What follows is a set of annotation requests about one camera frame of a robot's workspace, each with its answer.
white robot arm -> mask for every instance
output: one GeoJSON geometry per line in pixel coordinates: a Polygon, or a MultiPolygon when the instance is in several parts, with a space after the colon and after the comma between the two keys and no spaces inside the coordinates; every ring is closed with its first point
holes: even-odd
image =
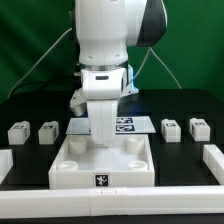
{"type": "Polygon", "coordinates": [[[76,0],[73,16],[83,87],[71,109],[81,115],[77,108],[87,103],[93,141],[109,146],[119,99],[129,83],[127,46],[151,47],[162,38],[165,7],[162,0],[76,0]]]}

black surface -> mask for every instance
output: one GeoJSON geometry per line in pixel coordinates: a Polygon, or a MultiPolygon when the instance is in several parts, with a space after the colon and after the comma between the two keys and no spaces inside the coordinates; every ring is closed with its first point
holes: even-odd
{"type": "MultiPolygon", "coordinates": [[[[0,148],[13,150],[14,166],[0,190],[48,189],[48,170],[65,138],[70,118],[72,93],[21,93],[0,106],[0,148]],[[38,144],[38,130],[44,122],[58,121],[60,136],[54,146],[38,144]],[[7,131],[18,121],[31,123],[31,137],[24,146],[8,146],[7,131]]],[[[204,142],[189,134],[189,120],[203,118],[211,127],[211,141],[224,149],[224,105],[200,90],[148,90],[121,100],[118,116],[150,116],[157,134],[150,134],[156,171],[156,186],[218,185],[202,161],[204,142]],[[174,119],[182,128],[181,143],[165,143],[160,134],[162,119],[174,119]]],[[[135,217],[55,218],[0,220],[0,223],[223,223],[219,215],[170,215],[135,217]]]]}

white cable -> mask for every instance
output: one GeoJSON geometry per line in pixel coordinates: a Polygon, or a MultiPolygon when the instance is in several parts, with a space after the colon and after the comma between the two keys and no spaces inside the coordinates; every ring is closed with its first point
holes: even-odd
{"type": "Polygon", "coordinates": [[[139,70],[137,71],[136,75],[132,78],[132,80],[128,83],[128,85],[131,84],[140,75],[140,73],[141,73],[142,69],[144,68],[145,63],[146,63],[146,61],[147,61],[147,59],[149,57],[150,51],[151,51],[151,47],[148,48],[148,51],[147,51],[147,53],[145,55],[145,58],[144,58],[144,60],[143,60],[143,62],[141,64],[139,70]]]}
{"type": "Polygon", "coordinates": [[[66,32],[64,32],[61,37],[59,37],[59,39],[47,50],[47,52],[34,64],[34,66],[12,87],[12,89],[10,90],[7,99],[9,99],[11,97],[12,92],[14,91],[14,89],[24,80],[26,79],[30,73],[40,64],[41,61],[43,61],[43,59],[58,45],[58,43],[61,42],[61,40],[69,33],[71,32],[72,29],[68,29],[66,32]]]}
{"type": "Polygon", "coordinates": [[[177,79],[175,78],[174,74],[170,71],[170,69],[165,65],[165,63],[159,58],[159,56],[153,51],[153,49],[151,50],[152,54],[158,59],[158,61],[164,66],[164,68],[170,73],[170,75],[172,76],[172,78],[174,79],[174,81],[176,82],[176,84],[178,85],[179,89],[182,89],[180,83],[177,81],[177,79]]]}
{"type": "Polygon", "coordinates": [[[174,74],[170,71],[170,69],[165,65],[165,63],[159,58],[159,56],[153,51],[152,48],[149,47],[147,53],[146,53],[146,56],[138,70],[138,72],[136,73],[136,75],[133,77],[133,79],[129,82],[129,84],[131,84],[141,73],[143,67],[145,66],[145,63],[149,57],[149,53],[150,51],[152,52],[152,54],[157,58],[157,60],[164,66],[164,68],[169,72],[169,74],[172,76],[172,78],[174,79],[174,81],[176,82],[176,84],[178,85],[179,89],[182,89],[180,83],[177,81],[177,79],[175,78],[174,74]]]}

green wall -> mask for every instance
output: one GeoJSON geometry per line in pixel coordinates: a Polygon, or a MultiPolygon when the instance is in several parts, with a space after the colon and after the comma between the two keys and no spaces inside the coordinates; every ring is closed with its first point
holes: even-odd
{"type": "MultiPolygon", "coordinates": [[[[168,30],[154,47],[155,52],[183,88],[208,90],[224,102],[224,1],[164,2],[168,30]]],[[[15,82],[70,28],[71,6],[72,0],[0,0],[0,102],[5,100],[15,82]]],[[[147,49],[128,51],[130,64],[139,68],[147,49]]],[[[66,38],[26,82],[72,74],[74,66],[75,49],[73,42],[66,38]]],[[[152,55],[136,85],[145,89],[176,88],[152,55]]],[[[35,91],[38,87],[21,91],[35,91]]]]}

cable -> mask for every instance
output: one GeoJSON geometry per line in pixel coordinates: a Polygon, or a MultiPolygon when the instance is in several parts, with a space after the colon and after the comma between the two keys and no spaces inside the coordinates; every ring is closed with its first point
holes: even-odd
{"type": "Polygon", "coordinates": [[[47,50],[47,52],[33,65],[33,67],[12,87],[10,90],[7,99],[9,99],[12,95],[12,92],[14,89],[24,80],[26,79],[30,73],[42,62],[42,60],[58,45],[58,43],[61,42],[61,40],[69,33],[72,29],[68,29],[66,32],[64,32],[61,37],[47,50]]]}
{"type": "Polygon", "coordinates": [[[148,51],[145,55],[145,58],[138,70],[138,72],[136,73],[136,75],[133,77],[133,79],[128,83],[131,84],[141,73],[142,69],[144,68],[145,66],[145,63],[149,57],[149,53],[152,52],[152,54],[156,57],[156,59],[164,66],[164,68],[169,72],[169,74],[172,76],[172,78],[174,79],[174,81],[176,82],[176,84],[178,85],[179,89],[182,89],[180,83],[177,81],[177,79],[175,78],[174,74],[170,71],[170,69],[165,65],[165,63],[159,58],[159,56],[153,51],[153,49],[151,47],[148,48],[148,51]]]}
{"type": "Polygon", "coordinates": [[[165,63],[159,58],[159,56],[153,51],[153,49],[151,50],[152,54],[158,59],[158,61],[164,66],[164,68],[170,73],[170,75],[172,76],[172,78],[174,79],[174,81],[176,82],[176,84],[178,85],[179,89],[182,89],[180,83],[177,81],[177,79],[175,78],[174,74],[170,71],[170,69],[165,65],[165,63]]]}
{"type": "Polygon", "coordinates": [[[139,70],[137,71],[136,75],[131,79],[131,81],[128,83],[128,85],[131,84],[140,75],[140,73],[141,73],[142,69],[144,68],[145,63],[146,63],[146,61],[147,61],[147,59],[149,57],[150,51],[151,51],[151,47],[148,48],[148,51],[147,51],[147,53],[145,55],[145,58],[144,58],[144,60],[143,60],[143,62],[141,64],[139,70]]]}
{"type": "Polygon", "coordinates": [[[50,81],[45,82],[44,85],[40,87],[38,92],[42,92],[46,87],[48,87],[55,81],[58,81],[60,79],[65,79],[65,78],[75,78],[75,77],[74,77],[74,75],[64,75],[64,76],[55,77],[55,78],[51,79],[50,81]]]}
{"type": "Polygon", "coordinates": [[[18,85],[14,88],[14,90],[12,91],[11,93],[11,96],[20,88],[24,87],[24,86],[29,86],[29,85],[36,85],[36,84],[44,84],[44,88],[46,88],[48,85],[52,85],[52,84],[63,84],[63,83],[68,83],[68,84],[71,84],[72,82],[55,82],[55,81],[52,81],[52,82],[29,82],[29,83],[24,83],[24,84],[21,84],[21,85],[18,85]]]}

